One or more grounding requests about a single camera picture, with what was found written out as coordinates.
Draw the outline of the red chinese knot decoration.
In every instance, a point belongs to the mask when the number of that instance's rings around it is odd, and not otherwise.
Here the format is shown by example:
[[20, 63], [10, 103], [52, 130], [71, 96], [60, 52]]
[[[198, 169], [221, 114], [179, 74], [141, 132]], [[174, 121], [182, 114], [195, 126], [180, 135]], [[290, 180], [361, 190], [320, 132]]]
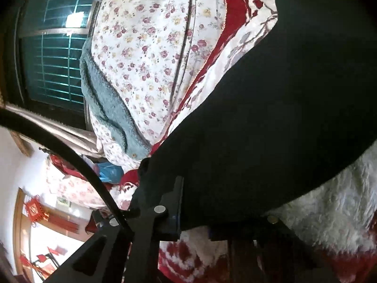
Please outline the red chinese knot decoration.
[[31, 222], [31, 225], [34, 227], [37, 222], [46, 221], [51, 224], [64, 229], [67, 232], [79, 233], [79, 225], [65, 219], [62, 216], [49, 213], [45, 210], [43, 204], [40, 202], [39, 196], [34, 196], [30, 198], [27, 202], [24, 203], [27, 216]]

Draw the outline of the teal fuzzy towel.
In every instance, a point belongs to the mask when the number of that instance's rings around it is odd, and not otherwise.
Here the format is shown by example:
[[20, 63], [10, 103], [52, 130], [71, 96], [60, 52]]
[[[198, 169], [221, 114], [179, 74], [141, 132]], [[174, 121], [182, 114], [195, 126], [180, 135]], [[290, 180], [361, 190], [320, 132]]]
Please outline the teal fuzzy towel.
[[141, 135], [119, 93], [94, 62], [91, 41], [90, 37], [85, 40], [80, 58], [81, 90], [86, 103], [121, 150], [129, 157], [141, 160], [150, 154], [152, 146]]

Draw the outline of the window with grille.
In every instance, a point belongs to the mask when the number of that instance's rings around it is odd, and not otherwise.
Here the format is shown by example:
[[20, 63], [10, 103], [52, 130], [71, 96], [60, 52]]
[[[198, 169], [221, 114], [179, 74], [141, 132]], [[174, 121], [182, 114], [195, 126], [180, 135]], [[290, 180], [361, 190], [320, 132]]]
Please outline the window with grille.
[[26, 0], [20, 51], [29, 100], [84, 112], [79, 59], [94, 0]]

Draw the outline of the floral covered chair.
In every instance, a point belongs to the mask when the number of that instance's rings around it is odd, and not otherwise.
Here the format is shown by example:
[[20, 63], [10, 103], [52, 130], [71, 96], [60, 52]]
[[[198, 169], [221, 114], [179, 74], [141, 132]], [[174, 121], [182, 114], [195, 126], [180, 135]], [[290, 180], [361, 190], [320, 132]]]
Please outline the floral covered chair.
[[48, 166], [45, 184], [50, 194], [71, 203], [92, 209], [105, 207], [104, 201], [89, 182], [64, 175], [55, 166]]

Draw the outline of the red white fleece blanket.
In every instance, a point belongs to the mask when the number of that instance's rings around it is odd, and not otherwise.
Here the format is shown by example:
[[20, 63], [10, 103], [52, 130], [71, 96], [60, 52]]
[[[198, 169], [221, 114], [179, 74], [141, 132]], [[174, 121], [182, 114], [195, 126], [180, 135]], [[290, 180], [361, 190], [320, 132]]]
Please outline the red white fleece blanket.
[[[162, 143], [208, 98], [225, 73], [278, 21], [275, 0], [225, 0], [225, 3], [227, 17], [223, 33], [168, 124]], [[144, 159], [139, 166], [140, 181], [151, 157]], [[146, 211], [151, 207], [142, 209], [139, 203], [134, 202], [139, 187], [130, 206]], [[208, 225], [183, 227], [181, 209], [182, 237], [199, 243], [210, 239]], [[362, 282], [376, 264], [376, 233], [373, 228], [376, 216], [376, 141], [354, 163], [329, 181], [261, 216], [264, 215], [279, 218], [323, 258], [338, 280]]]

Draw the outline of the black pants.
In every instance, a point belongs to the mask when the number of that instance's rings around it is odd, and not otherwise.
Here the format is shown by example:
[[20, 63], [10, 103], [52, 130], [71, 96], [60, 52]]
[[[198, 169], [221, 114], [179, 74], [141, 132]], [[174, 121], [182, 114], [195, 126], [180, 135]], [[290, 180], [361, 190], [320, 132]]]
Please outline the black pants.
[[376, 141], [376, 0], [275, 0], [272, 30], [149, 159], [134, 202], [184, 179], [181, 222], [244, 224]]

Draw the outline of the blue plastic bag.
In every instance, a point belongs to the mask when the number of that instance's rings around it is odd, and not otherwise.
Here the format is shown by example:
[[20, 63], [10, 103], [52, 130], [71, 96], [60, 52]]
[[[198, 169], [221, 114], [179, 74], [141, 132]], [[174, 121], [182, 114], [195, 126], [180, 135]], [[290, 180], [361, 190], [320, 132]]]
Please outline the blue plastic bag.
[[116, 166], [110, 162], [102, 162], [96, 164], [99, 179], [103, 183], [119, 184], [124, 172], [120, 166]]

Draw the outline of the floral quilt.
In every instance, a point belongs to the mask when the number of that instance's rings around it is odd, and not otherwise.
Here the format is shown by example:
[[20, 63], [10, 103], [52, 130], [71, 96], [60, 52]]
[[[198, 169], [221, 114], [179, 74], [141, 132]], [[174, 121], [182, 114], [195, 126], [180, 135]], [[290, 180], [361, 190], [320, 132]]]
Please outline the floral quilt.
[[165, 134], [225, 17], [225, 0], [102, 0], [92, 57], [149, 145]]

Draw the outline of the beige curtain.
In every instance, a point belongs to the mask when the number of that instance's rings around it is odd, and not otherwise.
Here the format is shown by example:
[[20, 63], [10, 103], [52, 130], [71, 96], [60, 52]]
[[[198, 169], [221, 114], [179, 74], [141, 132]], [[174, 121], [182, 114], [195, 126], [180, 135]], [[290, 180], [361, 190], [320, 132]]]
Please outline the beige curtain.
[[6, 103], [5, 108], [41, 126], [80, 155], [93, 158], [105, 157], [102, 143], [97, 141], [94, 132], [65, 125], [13, 104]]

